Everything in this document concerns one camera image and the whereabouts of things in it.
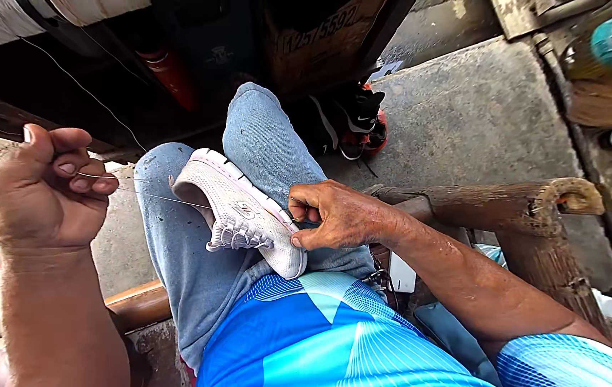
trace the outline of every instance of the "forearm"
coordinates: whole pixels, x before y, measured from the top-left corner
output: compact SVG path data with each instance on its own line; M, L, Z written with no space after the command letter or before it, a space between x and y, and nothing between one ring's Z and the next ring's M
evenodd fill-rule
M465 244L406 214L393 222L385 245L483 347L499 350L510 339L540 333L570 333L606 343L580 316Z
M3 251L1 318L18 386L128 386L90 249Z

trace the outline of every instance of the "shoelace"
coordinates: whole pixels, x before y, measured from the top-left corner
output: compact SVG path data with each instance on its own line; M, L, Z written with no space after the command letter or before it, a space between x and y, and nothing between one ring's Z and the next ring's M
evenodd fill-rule
M232 237L229 242L225 241L225 234L229 233ZM239 249L258 249L259 247L265 247L267 249L272 249L274 247L274 241L265 235L258 235L258 233L253 233L253 235L249 235L249 231L245 227L241 227L235 229L234 224L228 223L222 229L220 233L220 244L213 246L208 242L207 249L209 251L217 251L219 249L228 249L231 248L233 250Z

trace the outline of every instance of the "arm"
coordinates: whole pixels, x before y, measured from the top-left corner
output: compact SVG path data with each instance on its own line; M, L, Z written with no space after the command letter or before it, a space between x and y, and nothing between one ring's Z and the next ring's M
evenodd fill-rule
M117 180L76 175L105 172L88 158L91 136L81 129L27 125L25 136L0 166L1 322L11 380L128 386L126 350L89 247Z
M540 333L608 344L587 321L497 263L375 198L327 180L294 186L289 209L295 218L322 221L295 233L294 245L312 250L380 242L395 251L490 356L511 339Z

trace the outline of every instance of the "printed number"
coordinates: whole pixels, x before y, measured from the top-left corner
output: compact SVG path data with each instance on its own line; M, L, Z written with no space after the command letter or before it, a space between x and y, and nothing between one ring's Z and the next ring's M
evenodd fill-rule
M352 5L349 8L342 10L330 17L324 22L320 23L318 28L306 32L297 33L285 37L283 40L283 53L289 54L301 47L313 44L317 40L330 37L337 31L354 24L356 20L356 12L358 11L358 4Z

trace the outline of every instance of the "finger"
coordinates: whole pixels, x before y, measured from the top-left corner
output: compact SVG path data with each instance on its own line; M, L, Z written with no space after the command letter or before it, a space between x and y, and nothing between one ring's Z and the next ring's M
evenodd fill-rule
M291 244L294 247L303 247L306 250L315 250L321 247L329 247L322 232L322 225L317 229L303 229L291 236Z
M91 162L86 148L75 149L66 154L59 155L53 161L53 171L61 178L73 178L77 171Z
M307 213L307 218L311 222L322 222L322 219L320 218L320 212L317 208L309 207L307 209Z
M105 173L105 166L102 161L91 158L86 166L79 169L79 173L69 182L69 188L77 194L86 194L91 190L96 180L100 179L85 175L102 176Z
M26 124L24 139L24 144L0 166L0 185L3 187L38 182L53 160L53 143L46 129L35 124Z
M91 135L84 129L59 128L48 132L51 136L55 153L65 153L91 144Z
M120 182L112 173L104 173L103 176L95 180L91 190L96 194L111 195L120 186Z
M318 207L318 189L319 186L317 184L299 184L289 189L289 202L287 207L296 220L301 222L306 220L308 208Z

